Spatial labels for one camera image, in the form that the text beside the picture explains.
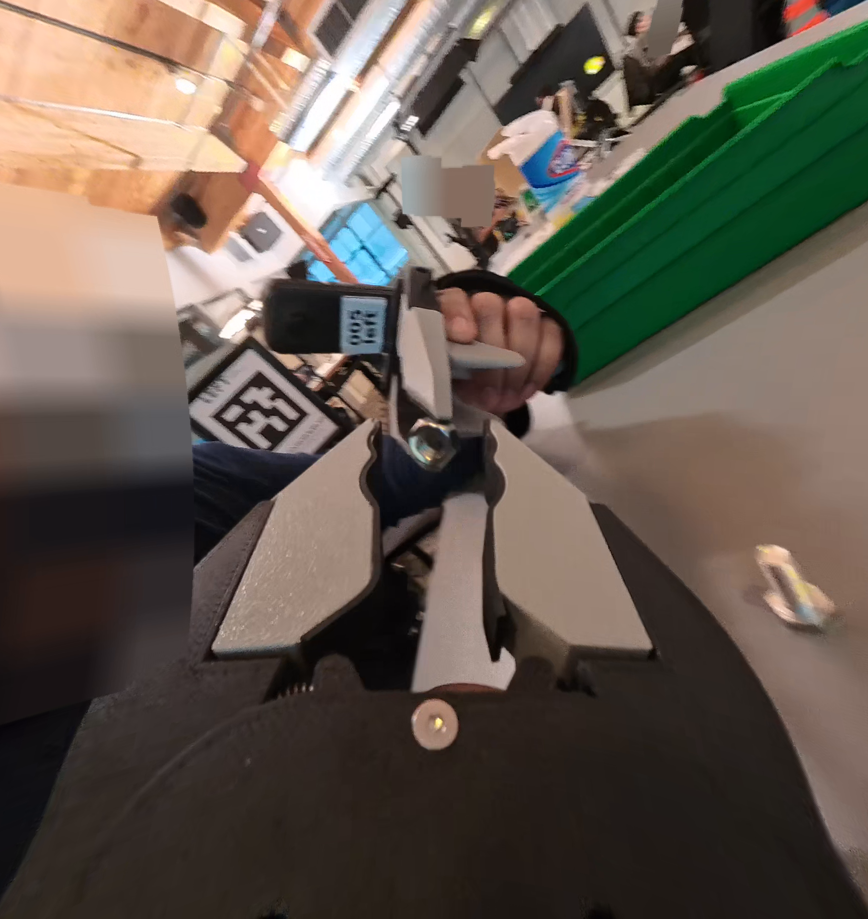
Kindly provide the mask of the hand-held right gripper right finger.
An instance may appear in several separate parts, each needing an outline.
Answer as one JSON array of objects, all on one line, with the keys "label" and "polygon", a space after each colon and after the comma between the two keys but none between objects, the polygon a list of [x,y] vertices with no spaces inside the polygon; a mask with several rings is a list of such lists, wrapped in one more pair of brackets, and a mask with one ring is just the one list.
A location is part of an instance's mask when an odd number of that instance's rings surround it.
[{"label": "hand-held right gripper right finger", "polygon": [[587,497],[497,422],[487,456],[498,633],[515,660],[647,659],[653,642]]}]

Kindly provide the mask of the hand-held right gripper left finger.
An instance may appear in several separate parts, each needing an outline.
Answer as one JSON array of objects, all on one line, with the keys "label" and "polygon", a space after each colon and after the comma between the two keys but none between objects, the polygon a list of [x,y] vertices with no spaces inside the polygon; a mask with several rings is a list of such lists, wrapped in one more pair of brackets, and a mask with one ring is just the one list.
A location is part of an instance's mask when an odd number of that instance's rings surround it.
[{"label": "hand-held right gripper left finger", "polygon": [[382,568],[368,481],[380,433],[365,422],[275,497],[212,642],[217,659],[302,650],[370,594]]}]

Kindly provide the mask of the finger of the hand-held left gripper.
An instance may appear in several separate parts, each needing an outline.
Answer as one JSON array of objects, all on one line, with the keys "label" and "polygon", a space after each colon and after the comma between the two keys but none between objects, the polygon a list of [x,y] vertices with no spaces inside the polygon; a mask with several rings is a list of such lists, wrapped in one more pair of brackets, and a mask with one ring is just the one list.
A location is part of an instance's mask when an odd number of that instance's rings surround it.
[{"label": "finger of the hand-held left gripper", "polygon": [[451,362],[443,316],[435,309],[401,309],[390,381],[390,433],[402,447],[420,427],[453,423]]}]

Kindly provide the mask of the silver hex nut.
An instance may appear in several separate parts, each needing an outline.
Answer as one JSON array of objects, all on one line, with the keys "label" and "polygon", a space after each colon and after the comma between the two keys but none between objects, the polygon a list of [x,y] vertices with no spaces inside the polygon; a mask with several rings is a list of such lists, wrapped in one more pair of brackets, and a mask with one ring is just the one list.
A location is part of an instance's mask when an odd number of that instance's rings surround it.
[{"label": "silver hex nut", "polygon": [[440,472],[449,466],[460,445],[460,437],[451,423],[429,418],[418,419],[406,439],[413,460],[430,472]]}]

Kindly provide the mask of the silver hex bolt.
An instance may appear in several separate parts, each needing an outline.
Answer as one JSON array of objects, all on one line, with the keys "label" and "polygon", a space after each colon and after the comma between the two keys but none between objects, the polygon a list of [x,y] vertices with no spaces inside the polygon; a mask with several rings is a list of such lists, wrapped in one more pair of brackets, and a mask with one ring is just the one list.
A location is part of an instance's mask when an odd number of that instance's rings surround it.
[{"label": "silver hex bolt", "polygon": [[765,580],[763,601],[790,628],[825,632],[840,621],[831,599],[803,575],[795,557],[784,547],[761,544],[755,560]]}]

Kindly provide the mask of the green plastic bin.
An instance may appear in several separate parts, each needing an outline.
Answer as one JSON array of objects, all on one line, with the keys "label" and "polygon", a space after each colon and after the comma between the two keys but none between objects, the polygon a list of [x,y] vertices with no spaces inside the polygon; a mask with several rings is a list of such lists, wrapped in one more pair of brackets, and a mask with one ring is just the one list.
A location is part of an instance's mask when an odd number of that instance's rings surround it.
[{"label": "green plastic bin", "polygon": [[569,330],[568,389],[868,201],[868,18],[731,80],[510,279]]}]

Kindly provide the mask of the person's left forearm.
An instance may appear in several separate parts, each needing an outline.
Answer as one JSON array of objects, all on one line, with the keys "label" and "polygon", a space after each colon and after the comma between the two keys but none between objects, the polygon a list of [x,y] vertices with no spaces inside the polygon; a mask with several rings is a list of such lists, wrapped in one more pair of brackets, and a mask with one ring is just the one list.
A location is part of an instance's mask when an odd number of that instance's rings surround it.
[{"label": "person's left forearm", "polygon": [[[192,448],[194,468],[194,564],[256,506],[271,500],[317,462],[313,454],[283,454],[200,443]],[[389,435],[368,474],[368,488],[380,511],[381,530],[440,506],[473,480],[484,466],[480,437],[465,438],[441,471],[421,468]]]}]

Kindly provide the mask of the person's left hand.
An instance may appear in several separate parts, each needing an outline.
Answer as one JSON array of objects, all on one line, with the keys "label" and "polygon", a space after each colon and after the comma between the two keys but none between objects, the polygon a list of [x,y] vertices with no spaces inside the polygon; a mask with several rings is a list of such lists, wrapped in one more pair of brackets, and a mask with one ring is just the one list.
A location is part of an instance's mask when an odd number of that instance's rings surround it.
[{"label": "person's left hand", "polygon": [[456,396],[490,415],[505,416],[549,385],[563,362],[564,335],[555,321],[524,297],[472,295],[452,288],[438,292],[448,339],[481,342],[512,351],[524,363],[509,370],[478,370],[456,381]]}]

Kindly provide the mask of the black white marker board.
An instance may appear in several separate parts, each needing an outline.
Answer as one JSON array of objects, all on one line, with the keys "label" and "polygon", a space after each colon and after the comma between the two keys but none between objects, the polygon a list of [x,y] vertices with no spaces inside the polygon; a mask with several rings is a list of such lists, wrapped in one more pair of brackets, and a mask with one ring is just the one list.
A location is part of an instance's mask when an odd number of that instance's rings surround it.
[{"label": "black white marker board", "polygon": [[187,373],[194,435],[279,454],[320,454],[350,432],[256,338],[229,343]]}]

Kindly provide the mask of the disinfecting wipes canister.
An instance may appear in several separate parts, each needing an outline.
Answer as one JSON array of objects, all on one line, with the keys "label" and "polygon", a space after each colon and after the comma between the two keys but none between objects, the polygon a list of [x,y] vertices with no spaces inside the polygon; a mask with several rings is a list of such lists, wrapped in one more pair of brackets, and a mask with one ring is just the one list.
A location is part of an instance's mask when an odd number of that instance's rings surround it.
[{"label": "disinfecting wipes canister", "polygon": [[557,116],[537,109],[513,120],[491,146],[492,160],[507,156],[525,179],[544,213],[557,209],[580,181],[575,147],[562,131]]}]

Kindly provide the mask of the black wall screen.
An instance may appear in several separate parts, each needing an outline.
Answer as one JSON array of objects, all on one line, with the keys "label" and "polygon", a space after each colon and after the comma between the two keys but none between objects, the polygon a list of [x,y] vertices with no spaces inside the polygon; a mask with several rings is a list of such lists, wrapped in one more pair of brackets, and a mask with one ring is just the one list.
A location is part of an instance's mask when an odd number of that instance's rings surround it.
[{"label": "black wall screen", "polygon": [[556,26],[522,63],[510,87],[494,103],[501,125],[534,110],[548,88],[571,83],[575,97],[585,103],[616,71],[616,64],[589,5],[584,4],[564,25]]}]

